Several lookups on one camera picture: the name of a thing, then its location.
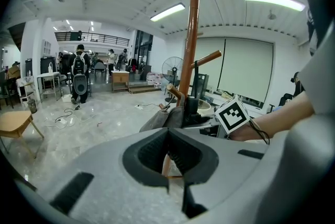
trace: white wall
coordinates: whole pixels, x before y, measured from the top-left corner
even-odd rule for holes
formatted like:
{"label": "white wall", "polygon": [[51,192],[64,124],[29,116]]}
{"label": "white wall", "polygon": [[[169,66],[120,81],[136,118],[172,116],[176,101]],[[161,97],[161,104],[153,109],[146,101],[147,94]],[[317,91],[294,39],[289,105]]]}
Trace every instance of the white wall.
{"label": "white wall", "polygon": [[126,26],[108,23],[102,23],[100,28],[101,34],[121,37],[130,40],[132,31],[127,31],[127,29],[128,27]]}
{"label": "white wall", "polygon": [[151,65],[151,71],[162,73],[164,61],[170,57],[183,58],[184,50],[185,40],[183,38],[163,40],[154,36],[148,63]]}
{"label": "white wall", "polygon": [[[185,38],[185,33],[175,33],[174,38]],[[211,27],[201,37],[237,37],[274,43],[273,67],[270,87],[263,111],[269,104],[277,106],[285,93],[294,93],[290,82],[295,72],[300,71],[310,59],[308,48],[299,48],[296,39],[278,32],[250,27]]]}
{"label": "white wall", "polygon": [[[38,28],[39,20],[31,20],[26,22],[25,29],[23,31],[22,42],[21,42],[21,77],[26,75],[25,61],[32,58],[32,48],[35,39],[35,33]],[[59,44],[54,35],[53,24],[51,19],[48,18],[42,29],[42,40],[46,40],[51,43],[51,55],[56,57],[59,52]]]}
{"label": "white wall", "polygon": [[59,52],[59,44],[57,42],[56,36],[54,35],[54,29],[52,26],[53,24],[51,22],[51,19],[48,18],[43,28],[42,39],[51,43],[50,54],[57,58]]}
{"label": "white wall", "polygon": [[32,46],[34,43],[37,24],[37,19],[28,21],[26,22],[25,29],[23,30],[21,41],[21,77],[26,76],[26,60],[32,58]]}
{"label": "white wall", "polygon": [[21,61],[21,53],[19,49],[17,48],[17,46],[14,44],[14,42],[12,44],[5,43],[2,46],[0,46],[0,50],[2,48],[4,49],[2,51],[3,53],[2,65],[3,66],[8,66],[10,68],[15,61],[18,61],[18,62]]}
{"label": "white wall", "polygon": [[137,30],[130,32],[130,40],[128,46],[128,58],[133,58],[135,54],[135,42],[136,42]]}
{"label": "white wall", "polygon": [[[128,49],[128,52],[131,51],[129,47],[126,46],[119,46],[119,45],[111,45],[111,43],[99,43],[99,42],[85,42],[80,41],[81,44],[84,45],[85,50],[92,50],[92,52],[108,52],[109,49],[114,49],[114,51],[122,51],[124,48]],[[78,41],[66,41],[66,42],[59,42],[59,50],[60,51],[68,51],[68,52],[75,52],[77,45],[79,44]]]}

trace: backpack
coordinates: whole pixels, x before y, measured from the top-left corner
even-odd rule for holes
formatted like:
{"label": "backpack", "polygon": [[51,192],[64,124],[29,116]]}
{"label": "backpack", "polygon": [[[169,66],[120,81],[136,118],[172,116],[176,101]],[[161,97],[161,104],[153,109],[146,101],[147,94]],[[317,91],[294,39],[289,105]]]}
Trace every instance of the backpack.
{"label": "backpack", "polygon": [[85,63],[84,56],[86,53],[82,53],[81,55],[76,55],[73,64],[72,64],[72,74],[85,74],[87,70],[87,65]]}
{"label": "backpack", "polygon": [[121,63],[122,63],[122,61],[123,61],[124,58],[125,58],[125,56],[121,53],[121,54],[119,55],[119,60],[118,60],[118,62],[121,62]]}

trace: black bag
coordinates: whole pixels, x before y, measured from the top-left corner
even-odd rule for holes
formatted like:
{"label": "black bag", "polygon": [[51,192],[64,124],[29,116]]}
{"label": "black bag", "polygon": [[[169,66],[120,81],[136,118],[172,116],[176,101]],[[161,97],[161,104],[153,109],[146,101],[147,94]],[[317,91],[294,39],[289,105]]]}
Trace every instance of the black bag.
{"label": "black bag", "polygon": [[125,56],[123,54],[120,54],[118,62],[122,63],[122,61],[123,61],[124,58],[125,58]]}

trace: wooden stool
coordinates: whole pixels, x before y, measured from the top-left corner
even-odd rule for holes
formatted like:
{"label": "wooden stool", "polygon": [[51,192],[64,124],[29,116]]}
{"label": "wooden stool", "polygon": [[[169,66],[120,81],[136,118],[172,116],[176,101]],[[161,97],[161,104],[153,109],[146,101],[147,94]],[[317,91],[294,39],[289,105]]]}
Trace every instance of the wooden stool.
{"label": "wooden stool", "polygon": [[32,153],[31,149],[28,147],[22,137],[23,132],[30,123],[36,129],[37,133],[44,139],[44,136],[32,121],[32,115],[30,111],[11,111],[9,113],[0,115],[0,139],[1,137],[18,138],[22,142],[23,146],[28,150],[30,156],[35,159],[36,154]]}

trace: hand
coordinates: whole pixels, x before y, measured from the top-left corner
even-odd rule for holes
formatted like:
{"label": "hand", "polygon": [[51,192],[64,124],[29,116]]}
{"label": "hand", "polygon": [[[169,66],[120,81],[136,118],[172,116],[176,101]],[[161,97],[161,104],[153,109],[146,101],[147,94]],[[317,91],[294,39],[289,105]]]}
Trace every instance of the hand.
{"label": "hand", "polygon": [[257,132],[252,129],[249,125],[249,123],[241,126],[240,128],[236,129],[232,133],[230,133],[229,138],[231,140],[236,141],[246,141],[246,140],[252,140],[252,139],[260,139],[260,136],[257,134]]}

